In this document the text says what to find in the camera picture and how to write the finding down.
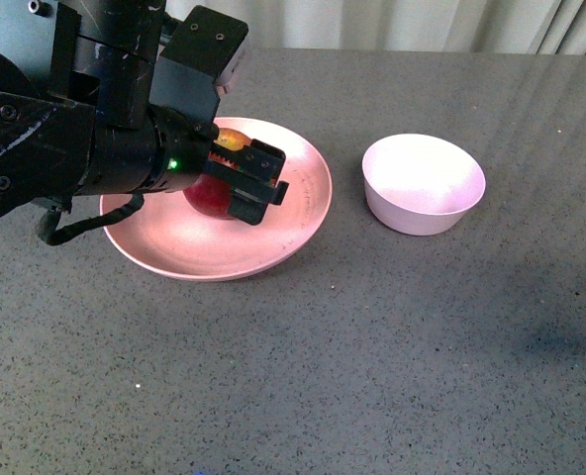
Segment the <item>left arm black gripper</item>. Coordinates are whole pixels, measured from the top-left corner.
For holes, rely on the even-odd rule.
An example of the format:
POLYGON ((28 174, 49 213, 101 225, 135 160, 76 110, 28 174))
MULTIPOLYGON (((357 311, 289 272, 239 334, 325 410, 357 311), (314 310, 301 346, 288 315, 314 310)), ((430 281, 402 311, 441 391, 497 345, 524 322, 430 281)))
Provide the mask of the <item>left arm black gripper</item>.
POLYGON ((229 185, 226 209, 252 226, 270 205, 279 206, 288 189, 280 179, 286 161, 281 149, 257 139, 234 145, 214 123, 186 119, 150 106, 138 130, 94 130, 90 161, 79 195, 149 194, 182 191, 202 176, 229 185))

